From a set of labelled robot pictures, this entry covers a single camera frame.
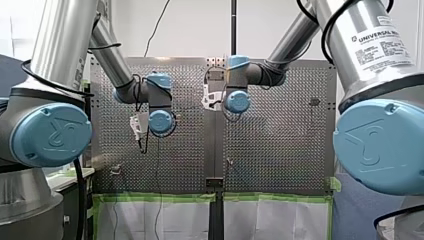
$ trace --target pegboard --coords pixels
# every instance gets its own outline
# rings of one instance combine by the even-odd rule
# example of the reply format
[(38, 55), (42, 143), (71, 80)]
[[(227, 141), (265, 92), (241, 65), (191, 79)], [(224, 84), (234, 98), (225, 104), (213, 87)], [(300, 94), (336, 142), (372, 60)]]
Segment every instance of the pegboard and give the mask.
[[(134, 106), (112, 98), (113, 86), (93, 60), (95, 192), (205, 192), (205, 148), (213, 146), (205, 146), (209, 121), (204, 119), (201, 99), (209, 62), (204, 58), (127, 61), (131, 71), (141, 76), (157, 71), (172, 77), (178, 125), (159, 145), (150, 135), (148, 153), (141, 154), (129, 126)], [(226, 191), (324, 194), (334, 160), (335, 70), (323, 61), (297, 61), (283, 86), (269, 91), (249, 87), (249, 92), (251, 108), (239, 122), (227, 123), (221, 135)], [(317, 100), (319, 104), (312, 106), (311, 101)], [(111, 175), (118, 164), (122, 173)]]

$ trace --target wire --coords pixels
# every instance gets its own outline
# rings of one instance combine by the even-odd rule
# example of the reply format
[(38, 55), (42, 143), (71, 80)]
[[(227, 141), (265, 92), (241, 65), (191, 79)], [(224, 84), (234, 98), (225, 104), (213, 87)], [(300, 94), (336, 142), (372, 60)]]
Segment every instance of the wire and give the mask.
[(141, 154), (146, 154), (147, 153), (148, 142), (149, 142), (149, 130), (150, 130), (150, 128), (147, 127), (146, 138), (144, 140), (145, 141), (144, 142), (144, 149), (143, 149), (143, 146), (141, 145), (141, 139), (138, 139), (138, 141), (137, 141), (138, 147), (140, 148)]
[(113, 44), (106, 45), (106, 46), (88, 48), (88, 50), (102, 50), (102, 49), (107, 49), (107, 48), (112, 48), (112, 47), (120, 47), (120, 46), (122, 46), (122, 43), (113, 43)]
[(315, 16), (313, 16), (303, 5), (302, 0), (296, 0), (297, 5), (299, 6), (300, 10), (305, 14), (312, 22), (318, 24), (318, 20)]
[(424, 211), (424, 205), (418, 205), (418, 206), (414, 206), (414, 207), (409, 207), (409, 208), (404, 208), (395, 212), (391, 212), (388, 214), (385, 214), (383, 216), (380, 216), (378, 218), (376, 218), (374, 220), (374, 228), (377, 229), (378, 225), (380, 224), (381, 221), (392, 218), (392, 217), (396, 217), (399, 215), (403, 215), (403, 214), (411, 214), (411, 213), (416, 213), (416, 212), (421, 212)]
[(82, 174), (82, 168), (81, 164), (79, 162), (79, 159), (74, 160), (74, 166), (75, 166), (75, 173), (77, 176), (77, 184), (78, 184), (78, 226), (77, 226), (77, 240), (83, 239), (83, 233), (84, 233), (84, 223), (85, 223), (85, 212), (86, 212), (86, 206), (85, 206), (85, 183), (84, 183), (84, 176)]
[(271, 74), (268, 71), (268, 68), (265, 65), (263, 65), (262, 63), (253, 63), (253, 64), (257, 65), (261, 69), (261, 72), (262, 72), (262, 74), (261, 74), (261, 80), (259, 81), (259, 85), (263, 81), (263, 78), (264, 78), (263, 73), (266, 74), (266, 76), (268, 78), (268, 81), (269, 81), (268, 88), (266, 88), (266, 87), (264, 87), (262, 85), (260, 85), (260, 88), (262, 88), (263, 90), (270, 90), (274, 86), (274, 83), (272, 81), (272, 77), (271, 77)]
[(93, 23), (93, 30), (91, 32), (94, 32), (94, 29), (96, 29), (97, 24), (99, 24), (101, 18), (102, 18), (102, 14), (97, 12), (96, 18), (94, 19), (94, 23)]
[(135, 79), (135, 86), (133, 87), (133, 97), (135, 99), (135, 111), (140, 112), (141, 106), (143, 105), (140, 100), (141, 83), (144, 82), (144, 78), (141, 78), (138, 74), (133, 74)]
[(113, 239), (116, 239), (116, 230), (118, 229), (118, 222), (119, 222), (119, 218), (118, 218), (118, 212), (116, 212), (116, 204), (118, 204), (118, 194), (116, 194), (115, 197), (115, 202), (113, 203), (112, 209), (113, 212), (115, 213), (115, 226), (113, 226)]
[(150, 42), (155, 37), (156, 31), (158, 30), (158, 27), (159, 27), (159, 23), (162, 20), (162, 17), (165, 14), (166, 8), (168, 7), (168, 4), (169, 4), (170, 1), (171, 0), (166, 1), (165, 6), (163, 7), (162, 13), (160, 14), (158, 21), (156, 22), (156, 26), (155, 26), (155, 29), (153, 30), (152, 36), (150, 36), (149, 40), (147, 41), (147, 46), (146, 46), (146, 51), (144, 52), (144, 57), (147, 57), (147, 53), (149, 52), (149, 48), (150, 48)]
[(159, 182), (159, 166), (160, 166), (160, 138), (158, 138), (158, 158), (156, 160), (156, 171), (155, 171), (155, 178), (156, 178), (156, 183), (157, 183), (157, 187), (159, 190), (159, 195), (160, 195), (160, 205), (159, 205), (159, 210), (156, 214), (156, 219), (155, 219), (155, 235), (156, 235), (156, 239), (159, 239), (159, 235), (158, 235), (158, 231), (157, 231), (157, 226), (158, 226), (158, 220), (159, 220), (159, 214), (162, 211), (162, 190), (160, 187), (160, 182)]
[(52, 82), (52, 81), (49, 81), (49, 80), (47, 80), (47, 79), (42, 78), (41, 76), (39, 76), (39, 75), (37, 75), (37, 74), (33, 73), (33, 72), (31, 71), (31, 69), (29, 69), (29, 68), (27, 67), (29, 64), (31, 64), (31, 59), (24, 61), (24, 62), (21, 64), (21, 68), (22, 68), (22, 70), (23, 70), (26, 74), (28, 74), (29, 76), (31, 76), (32, 78), (34, 78), (35, 80), (39, 81), (40, 83), (42, 83), (42, 84), (44, 84), (44, 85), (46, 85), (46, 86), (48, 86), (48, 87), (51, 87), (51, 88), (60, 89), (60, 90), (65, 91), (65, 92), (70, 92), (70, 93), (75, 93), (75, 94), (81, 95), (81, 96), (82, 96), (82, 97), (84, 97), (84, 98), (94, 97), (94, 94), (91, 94), (91, 93), (85, 93), (85, 92), (81, 92), (81, 91), (77, 91), (77, 90), (73, 90), (73, 89), (70, 89), (70, 88), (64, 87), (64, 86), (62, 86), (62, 85), (56, 84), (56, 83), (54, 83), (54, 82)]
[[(330, 54), (328, 53), (328, 51), (327, 51), (327, 45), (326, 45), (327, 44), (328, 35), (333, 30), (334, 24), (336, 23), (337, 19), (347, 9), (349, 9), (350, 6), (352, 6), (353, 4), (355, 4), (357, 1), (359, 1), (359, 0), (348, 0), (348, 1), (344, 2), (343, 5), (330, 17), (330, 19), (328, 19), (328, 22), (325, 25), (324, 30), (322, 31), (321, 50), (322, 50), (322, 53), (324, 54), (324, 57), (332, 65), (334, 65), (334, 60), (331, 58)], [(297, 3), (299, 5), (299, 7), (301, 6), (300, 9), (302, 10), (302, 12), (305, 13), (304, 12), (304, 10), (306, 10), (305, 7), (301, 4), (301, 2), (299, 0), (297, 0)], [(394, 0), (389, 0), (389, 4), (388, 4), (387, 9), (386, 9), (388, 13), (390, 13), (390, 11), (393, 9), (393, 6), (394, 6)], [(305, 15), (308, 16), (308, 18), (311, 21), (314, 21), (316, 23), (318, 22), (317, 19), (314, 16), (312, 16), (311, 14), (308, 15), (308, 14), (305, 13)]]

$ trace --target table surface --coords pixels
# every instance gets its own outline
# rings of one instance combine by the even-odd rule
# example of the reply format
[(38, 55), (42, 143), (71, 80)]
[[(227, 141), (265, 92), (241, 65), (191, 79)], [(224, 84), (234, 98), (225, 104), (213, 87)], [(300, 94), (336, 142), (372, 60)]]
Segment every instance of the table surface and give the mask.
[[(94, 168), (83, 168), (83, 177), (86, 178), (94, 174)], [(46, 177), (49, 187), (56, 192), (60, 192), (77, 182), (75, 169), (71, 168), (66, 172), (57, 173)]]

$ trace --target light blue joint cover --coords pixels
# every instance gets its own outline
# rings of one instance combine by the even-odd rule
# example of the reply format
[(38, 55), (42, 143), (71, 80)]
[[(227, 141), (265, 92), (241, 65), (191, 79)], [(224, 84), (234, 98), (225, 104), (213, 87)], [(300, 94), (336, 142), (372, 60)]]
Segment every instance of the light blue joint cover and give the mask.
[(161, 88), (171, 90), (171, 77), (166, 73), (151, 73), (147, 76), (147, 79)]
[(225, 108), (232, 113), (244, 113), (250, 107), (249, 94), (244, 91), (234, 91), (228, 95)]
[(172, 127), (172, 116), (164, 110), (157, 110), (149, 116), (149, 128), (150, 131), (163, 134), (171, 130)]
[(236, 69), (250, 63), (250, 59), (243, 55), (233, 55), (228, 58), (228, 68)]
[(360, 102), (340, 117), (333, 144), (343, 167), (368, 188), (424, 193), (424, 109), (385, 99)]
[(91, 135), (91, 123), (81, 109), (52, 103), (37, 108), (17, 124), (10, 149), (24, 165), (59, 167), (81, 155)]

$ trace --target universal robots logo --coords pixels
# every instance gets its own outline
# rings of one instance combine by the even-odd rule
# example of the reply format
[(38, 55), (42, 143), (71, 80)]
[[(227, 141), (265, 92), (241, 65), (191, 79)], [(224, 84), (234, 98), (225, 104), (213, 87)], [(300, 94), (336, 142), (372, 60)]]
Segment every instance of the universal robots logo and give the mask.
[(76, 133), (81, 123), (55, 118), (50, 122), (54, 132), (50, 135), (48, 143), (50, 151), (75, 151), (75, 143), (70, 140)]

